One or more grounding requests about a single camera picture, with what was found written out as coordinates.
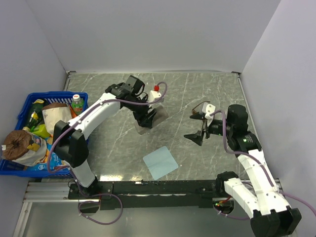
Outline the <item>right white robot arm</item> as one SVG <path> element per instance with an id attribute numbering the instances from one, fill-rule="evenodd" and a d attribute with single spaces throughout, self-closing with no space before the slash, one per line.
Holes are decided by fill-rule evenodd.
<path id="1" fill-rule="evenodd" d="M 192 109 L 191 119 L 201 120 L 196 133 L 184 137 L 201 146 L 212 134 L 222 136 L 224 150 L 236 156 L 243 166 L 253 191 L 232 171 L 217 176 L 215 190 L 222 197 L 231 196 L 250 219 L 256 237 L 285 237 L 293 234 L 302 215 L 292 208 L 277 186 L 266 163 L 262 146 L 248 130 L 248 113 L 243 105 L 232 104 L 226 112 L 208 101 Z"/>

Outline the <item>green drink bottle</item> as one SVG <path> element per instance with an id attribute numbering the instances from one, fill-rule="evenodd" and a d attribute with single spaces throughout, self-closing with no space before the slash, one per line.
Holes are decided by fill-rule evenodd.
<path id="1" fill-rule="evenodd" d="M 80 95 L 79 94 L 73 95 L 71 107 L 77 116 L 83 112 L 83 106 L 84 106 L 84 100 L 80 97 Z"/>

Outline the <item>grey felt glasses case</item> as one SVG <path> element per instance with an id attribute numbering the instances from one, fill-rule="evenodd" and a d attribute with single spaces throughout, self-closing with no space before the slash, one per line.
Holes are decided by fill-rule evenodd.
<path id="1" fill-rule="evenodd" d="M 156 114 L 153 117 L 152 128 L 158 126 L 160 123 L 168 118 L 168 113 L 163 106 L 156 107 Z M 145 128 L 138 125 L 137 122 L 134 123 L 137 133 L 143 135 L 151 130 L 151 128 Z"/>

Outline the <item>blue chips bag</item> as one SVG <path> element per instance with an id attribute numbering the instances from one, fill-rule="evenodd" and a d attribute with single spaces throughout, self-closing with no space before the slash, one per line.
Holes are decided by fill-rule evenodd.
<path id="1" fill-rule="evenodd" d="M 47 143 L 47 151 L 43 159 L 39 160 L 34 166 L 28 167 L 30 171 L 47 171 L 47 158 L 51 150 L 51 144 Z M 66 166 L 65 162 L 61 160 L 56 153 L 52 153 L 50 157 L 49 168 L 56 170 L 59 167 Z"/>

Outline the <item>light blue cleaning cloth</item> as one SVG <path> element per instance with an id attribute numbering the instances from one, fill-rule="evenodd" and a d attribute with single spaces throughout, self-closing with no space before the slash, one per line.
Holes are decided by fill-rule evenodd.
<path id="1" fill-rule="evenodd" d="M 166 146 L 144 156 L 143 161 L 154 180 L 162 178 L 179 167 Z"/>

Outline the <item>blue plastic basket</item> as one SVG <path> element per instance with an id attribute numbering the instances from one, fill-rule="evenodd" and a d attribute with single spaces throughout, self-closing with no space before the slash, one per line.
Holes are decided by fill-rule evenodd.
<path id="1" fill-rule="evenodd" d="M 16 130 L 22 129 L 27 121 L 27 115 L 31 108 L 31 105 L 37 99 L 44 99 L 49 103 L 62 102 L 71 104 L 74 92 L 70 91 L 50 91 L 50 92 L 35 92 L 27 96 L 24 105 L 17 116 L 17 124 L 15 126 Z M 49 173 L 47 171 L 46 164 L 40 165 L 42 170 L 35 170 L 30 167 L 27 168 L 21 164 L 15 163 L 13 161 L 2 159 L 0 161 L 0 174 L 1 175 L 13 175 L 19 177 L 27 178 L 70 178 L 71 174 L 68 169 L 60 170 L 56 173 Z"/>

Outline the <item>brown sunglasses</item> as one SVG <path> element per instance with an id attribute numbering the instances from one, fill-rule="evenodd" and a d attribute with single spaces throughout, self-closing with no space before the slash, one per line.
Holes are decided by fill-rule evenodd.
<path id="1" fill-rule="evenodd" d="M 194 108 L 192 108 L 192 115 L 199 114 L 199 108 L 202 106 L 204 103 L 210 103 L 210 101 L 202 101 L 199 104 L 197 104 Z"/>

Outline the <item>brown paper bag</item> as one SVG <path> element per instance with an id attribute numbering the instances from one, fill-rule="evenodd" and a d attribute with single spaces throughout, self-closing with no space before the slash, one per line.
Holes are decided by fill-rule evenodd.
<path id="1" fill-rule="evenodd" d="M 68 122 L 72 119 L 71 111 L 66 103 L 54 102 L 42 108 L 46 131 L 53 135 L 55 124 L 58 121 Z"/>

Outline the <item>aluminium frame rail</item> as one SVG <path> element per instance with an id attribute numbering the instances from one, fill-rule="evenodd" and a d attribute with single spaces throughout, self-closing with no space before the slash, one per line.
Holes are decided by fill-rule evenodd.
<path id="1" fill-rule="evenodd" d="M 67 182 L 29 182 L 23 202 L 74 202 L 68 199 L 69 190 Z"/>

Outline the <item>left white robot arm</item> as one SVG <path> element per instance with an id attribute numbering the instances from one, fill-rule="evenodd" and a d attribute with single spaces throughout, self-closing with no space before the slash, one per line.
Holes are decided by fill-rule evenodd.
<path id="1" fill-rule="evenodd" d="M 80 193 L 85 198 L 93 198 L 98 191 L 94 183 L 96 177 L 87 162 L 89 150 L 86 141 L 90 134 L 123 107 L 132 111 L 138 126 L 153 128 L 157 111 L 151 105 L 162 94 L 159 85 L 155 85 L 153 90 L 142 97 L 144 88 L 145 84 L 140 79 L 129 76 L 126 82 L 110 85 L 91 107 L 76 118 L 56 123 L 51 148 L 69 166 L 72 176 L 80 184 Z"/>

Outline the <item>brown round bread bag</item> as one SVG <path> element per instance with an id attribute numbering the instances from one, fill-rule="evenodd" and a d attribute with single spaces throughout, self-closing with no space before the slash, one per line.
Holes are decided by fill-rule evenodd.
<path id="1" fill-rule="evenodd" d="M 2 158 L 24 166 L 36 165 L 46 152 L 46 141 L 24 130 L 10 132 L 2 144 Z"/>

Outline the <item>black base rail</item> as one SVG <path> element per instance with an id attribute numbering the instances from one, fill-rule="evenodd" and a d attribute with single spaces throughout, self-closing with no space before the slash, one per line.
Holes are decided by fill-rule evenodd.
<path id="1" fill-rule="evenodd" d="M 228 194 L 216 188 L 215 180 L 99 181 L 83 188 L 70 185 L 68 199 L 97 201 L 101 210 L 116 208 L 187 207 L 212 208 Z"/>

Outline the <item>green glass bottle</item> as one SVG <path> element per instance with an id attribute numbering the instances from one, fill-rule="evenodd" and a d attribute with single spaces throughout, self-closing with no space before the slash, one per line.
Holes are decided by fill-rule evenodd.
<path id="1" fill-rule="evenodd" d="M 40 125 L 43 122 L 42 109 L 48 104 L 48 101 L 45 99 L 35 100 L 29 109 L 26 124 L 22 129 L 32 132 L 36 126 Z"/>

